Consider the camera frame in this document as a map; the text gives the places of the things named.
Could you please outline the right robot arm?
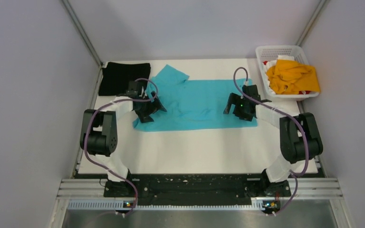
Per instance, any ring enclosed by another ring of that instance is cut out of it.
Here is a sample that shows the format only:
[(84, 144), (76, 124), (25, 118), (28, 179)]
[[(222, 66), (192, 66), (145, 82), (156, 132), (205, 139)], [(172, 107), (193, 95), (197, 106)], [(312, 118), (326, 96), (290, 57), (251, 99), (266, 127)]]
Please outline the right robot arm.
[(285, 195), (288, 177), (301, 176), (292, 166), (309, 160), (323, 152), (323, 144), (315, 117), (311, 113), (290, 114), (280, 110), (270, 100), (260, 98), (255, 85), (242, 86), (242, 94), (230, 93), (224, 114), (232, 112), (240, 120), (262, 120), (279, 130), (280, 155), (261, 173), (258, 191), (266, 196)]

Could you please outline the cyan t shirt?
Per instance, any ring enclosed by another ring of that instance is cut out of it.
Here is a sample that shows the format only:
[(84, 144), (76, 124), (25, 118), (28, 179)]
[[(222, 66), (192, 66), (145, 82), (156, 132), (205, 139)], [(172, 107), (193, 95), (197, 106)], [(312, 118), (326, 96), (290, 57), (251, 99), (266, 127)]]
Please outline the cyan t shirt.
[(133, 122), (142, 132), (189, 131), (256, 127), (257, 121), (245, 121), (223, 111), (231, 93), (238, 93), (233, 80), (191, 80), (189, 75), (166, 65), (151, 78), (146, 92), (155, 91), (166, 111), (157, 111), (152, 122)]

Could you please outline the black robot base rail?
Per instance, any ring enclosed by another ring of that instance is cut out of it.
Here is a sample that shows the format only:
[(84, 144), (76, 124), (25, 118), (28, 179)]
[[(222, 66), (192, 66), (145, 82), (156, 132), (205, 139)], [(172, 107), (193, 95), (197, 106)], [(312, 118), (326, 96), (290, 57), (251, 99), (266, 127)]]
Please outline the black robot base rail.
[(137, 196), (139, 206), (249, 205), (255, 197), (290, 197), (288, 181), (270, 183), (262, 174), (128, 174), (107, 181), (104, 197)]

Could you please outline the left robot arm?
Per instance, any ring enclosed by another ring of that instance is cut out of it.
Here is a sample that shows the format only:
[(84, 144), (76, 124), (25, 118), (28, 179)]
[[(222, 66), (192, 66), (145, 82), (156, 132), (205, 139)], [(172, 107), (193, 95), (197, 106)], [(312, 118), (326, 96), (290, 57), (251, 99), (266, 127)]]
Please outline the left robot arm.
[(150, 123), (153, 122), (152, 114), (167, 111), (158, 98), (158, 86), (147, 80), (154, 87), (148, 93), (144, 81), (144, 78), (130, 81), (124, 93), (114, 96), (97, 109), (86, 109), (83, 113), (80, 147), (88, 161), (107, 172), (109, 183), (106, 187), (115, 191), (115, 196), (138, 196), (129, 169), (113, 154), (118, 144), (117, 122), (124, 115), (135, 112), (141, 123)]

